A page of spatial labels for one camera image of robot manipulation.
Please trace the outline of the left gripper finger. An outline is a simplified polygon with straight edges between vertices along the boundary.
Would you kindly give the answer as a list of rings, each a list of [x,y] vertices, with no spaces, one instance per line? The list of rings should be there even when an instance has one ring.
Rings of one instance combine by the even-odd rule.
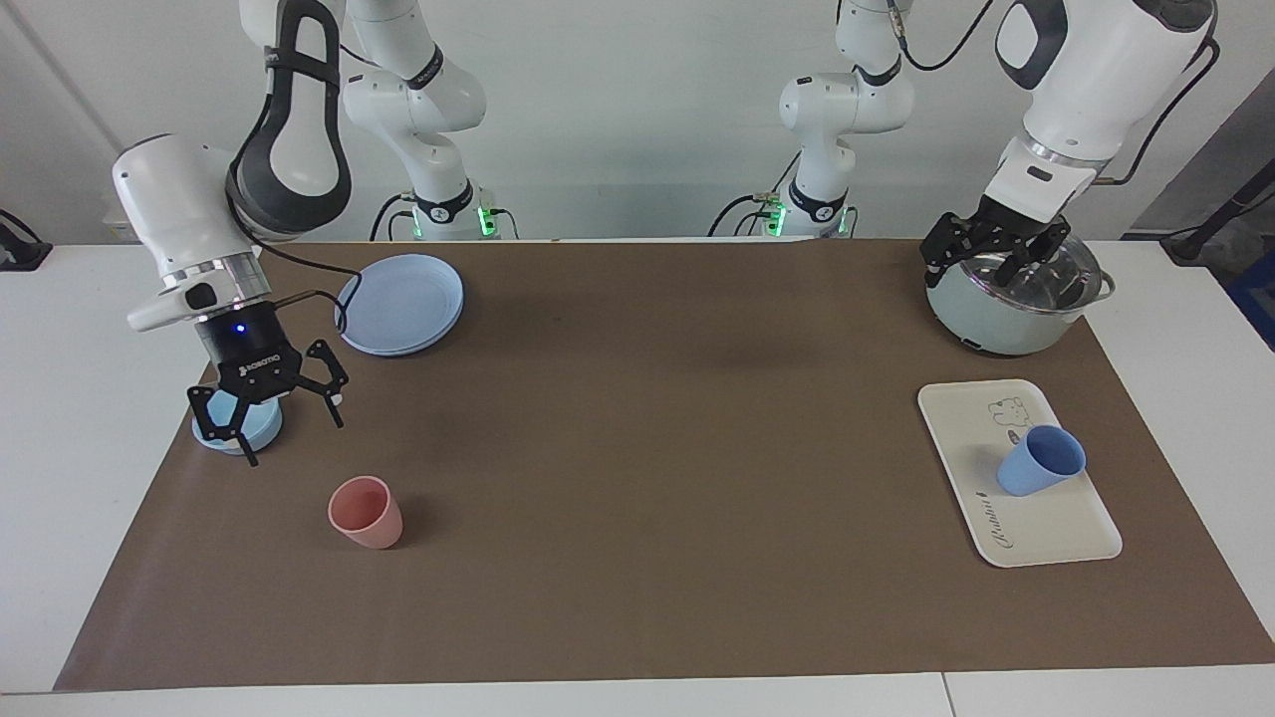
[[[921,259],[924,260],[924,286],[935,290],[952,265],[982,251],[987,244],[984,222],[964,219],[956,214],[943,214],[929,227],[921,240]]]
[[[1017,237],[993,273],[993,285],[1005,290],[1026,268],[1048,262],[1070,233],[1070,227],[1048,227],[1033,239]]]

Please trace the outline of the cream rabbit print tray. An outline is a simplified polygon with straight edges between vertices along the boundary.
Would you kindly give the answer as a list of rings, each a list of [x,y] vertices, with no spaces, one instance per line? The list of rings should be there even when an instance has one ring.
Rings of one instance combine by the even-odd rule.
[[[1029,466],[1033,427],[1060,426],[1039,387],[1024,379],[929,384],[918,404],[986,563],[1009,569],[1119,558],[1125,540],[1084,469],[1023,496],[997,480],[1006,461]]]

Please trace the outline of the black stand leg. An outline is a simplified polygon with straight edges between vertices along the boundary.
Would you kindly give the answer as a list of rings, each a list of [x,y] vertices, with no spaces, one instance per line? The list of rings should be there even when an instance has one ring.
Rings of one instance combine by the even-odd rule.
[[[1258,168],[1201,225],[1170,232],[1159,240],[1159,245],[1170,262],[1178,265],[1196,265],[1207,240],[1235,218],[1262,208],[1272,198],[1275,198],[1275,157]]]

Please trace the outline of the glass pot lid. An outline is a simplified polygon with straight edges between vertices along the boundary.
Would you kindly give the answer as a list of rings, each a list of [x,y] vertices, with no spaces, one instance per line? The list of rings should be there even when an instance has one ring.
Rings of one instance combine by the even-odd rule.
[[[997,272],[1009,258],[978,254],[943,272],[938,286],[968,286],[975,299],[1039,315],[1084,313],[1116,293],[1116,279],[1079,239],[1066,239],[1051,259],[1024,265],[1005,286],[997,285]]]

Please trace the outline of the light blue bowl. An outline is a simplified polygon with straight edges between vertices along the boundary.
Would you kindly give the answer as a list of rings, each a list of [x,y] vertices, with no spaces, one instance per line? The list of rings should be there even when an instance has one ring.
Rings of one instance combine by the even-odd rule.
[[[229,422],[231,416],[235,411],[235,404],[237,402],[236,395],[226,393],[226,390],[215,390],[214,395],[210,395],[210,402],[208,404],[208,412],[210,418],[215,425],[226,425]],[[242,425],[242,431],[246,435],[249,444],[255,452],[260,452],[268,447],[280,432],[284,422],[284,413],[278,395],[269,399],[268,402],[259,404],[249,404],[247,415]],[[221,452],[227,455],[242,455],[242,449],[236,440],[221,440],[214,438],[208,438],[204,431],[200,430],[196,418],[190,418],[190,427],[193,435],[196,440],[205,448],[215,452]]]

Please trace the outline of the brown table mat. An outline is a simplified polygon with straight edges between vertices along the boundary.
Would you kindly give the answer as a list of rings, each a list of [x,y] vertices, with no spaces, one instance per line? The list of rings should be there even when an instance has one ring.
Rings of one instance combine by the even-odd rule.
[[[178,432],[61,690],[1262,663],[1275,643],[1085,324],[972,353],[905,241],[433,244],[464,310],[258,467]],[[998,569],[921,387],[1025,379],[1119,558]],[[391,549],[329,526],[382,478]]]

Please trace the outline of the blue ribbed cup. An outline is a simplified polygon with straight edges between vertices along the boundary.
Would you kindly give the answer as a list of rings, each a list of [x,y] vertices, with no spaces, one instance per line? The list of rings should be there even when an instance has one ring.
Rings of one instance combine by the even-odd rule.
[[[1000,463],[997,484],[1011,496],[1028,496],[1080,476],[1088,453],[1065,427],[1037,425]]]

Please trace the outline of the pink cup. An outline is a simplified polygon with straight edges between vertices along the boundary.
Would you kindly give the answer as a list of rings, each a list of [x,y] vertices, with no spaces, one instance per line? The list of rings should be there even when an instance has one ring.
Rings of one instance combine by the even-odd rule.
[[[377,476],[356,476],[340,484],[329,498],[326,518],[361,549],[391,549],[402,538],[402,509]]]

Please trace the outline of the pale green cooking pot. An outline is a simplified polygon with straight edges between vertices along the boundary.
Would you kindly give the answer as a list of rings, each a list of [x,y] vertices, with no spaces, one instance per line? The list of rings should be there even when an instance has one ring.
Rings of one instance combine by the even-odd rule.
[[[1000,356],[1042,353],[1088,313],[1088,309],[1065,315],[1019,313],[989,299],[975,299],[968,286],[937,285],[927,290],[927,299],[938,322],[963,344]]]

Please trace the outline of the blue crate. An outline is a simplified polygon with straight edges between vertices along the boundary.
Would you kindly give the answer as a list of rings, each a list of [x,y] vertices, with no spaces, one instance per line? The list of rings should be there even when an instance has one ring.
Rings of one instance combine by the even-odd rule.
[[[1230,279],[1225,292],[1275,353],[1275,249]]]

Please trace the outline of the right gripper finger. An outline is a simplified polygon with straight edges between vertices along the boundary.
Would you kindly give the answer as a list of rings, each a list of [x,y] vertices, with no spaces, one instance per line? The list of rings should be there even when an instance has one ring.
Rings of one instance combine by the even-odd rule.
[[[210,399],[213,399],[218,393],[218,387],[201,384],[187,388],[187,404],[191,407],[199,435],[209,441],[219,440],[223,443],[233,443],[238,447],[242,457],[249,462],[249,464],[251,467],[258,467],[259,459],[256,457],[256,452],[244,432],[244,422],[247,418],[251,403],[241,398],[241,395],[231,395],[232,411],[229,418],[218,424],[215,418],[210,416],[209,410]]]
[[[328,344],[325,339],[314,339],[312,344],[309,344],[305,352],[305,358],[317,358],[326,367],[328,380],[317,381],[317,379],[305,376],[303,373],[300,373],[301,389],[310,390],[310,393],[323,399],[329,415],[332,415],[334,426],[346,426],[346,418],[339,412],[342,390],[346,389],[348,381],[346,367],[342,367],[337,353],[333,353],[332,344]]]

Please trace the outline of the black table clamp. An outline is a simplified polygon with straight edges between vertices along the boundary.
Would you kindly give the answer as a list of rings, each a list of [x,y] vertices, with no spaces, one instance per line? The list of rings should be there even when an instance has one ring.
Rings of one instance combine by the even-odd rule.
[[[52,249],[22,218],[0,208],[0,272],[37,270]]]

